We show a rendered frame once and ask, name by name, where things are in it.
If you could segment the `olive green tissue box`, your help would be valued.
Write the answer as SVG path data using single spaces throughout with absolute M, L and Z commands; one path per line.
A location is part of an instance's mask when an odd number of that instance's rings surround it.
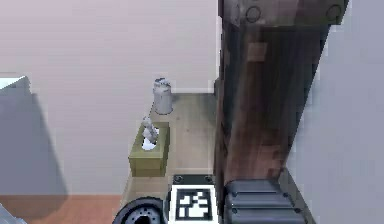
M 144 117 L 129 154 L 133 177 L 163 177 L 170 146 L 168 122 L 153 122 Z

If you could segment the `dark brown wooden cabinet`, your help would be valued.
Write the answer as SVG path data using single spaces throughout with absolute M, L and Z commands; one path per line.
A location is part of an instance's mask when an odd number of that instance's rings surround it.
M 278 177 L 331 27 L 349 0 L 217 0 L 221 20 L 214 174 Z

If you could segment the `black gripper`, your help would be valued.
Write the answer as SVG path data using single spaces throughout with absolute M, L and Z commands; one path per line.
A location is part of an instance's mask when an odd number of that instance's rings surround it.
M 117 212 L 112 224 L 167 224 L 163 200 L 157 197 L 132 200 Z

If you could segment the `pale wooden side table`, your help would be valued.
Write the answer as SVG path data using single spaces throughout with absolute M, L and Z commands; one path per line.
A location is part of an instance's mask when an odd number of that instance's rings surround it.
M 216 131 L 216 98 L 211 93 L 176 93 L 173 111 L 153 121 L 170 125 L 170 150 L 163 177 L 133 177 L 129 174 L 121 205 L 142 196 L 164 199 L 174 174 L 212 174 Z

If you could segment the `white window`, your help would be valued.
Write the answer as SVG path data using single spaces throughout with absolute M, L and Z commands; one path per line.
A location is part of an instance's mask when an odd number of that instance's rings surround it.
M 26 76 L 14 78 L 0 78 L 0 89 L 5 88 L 28 88 L 29 79 Z

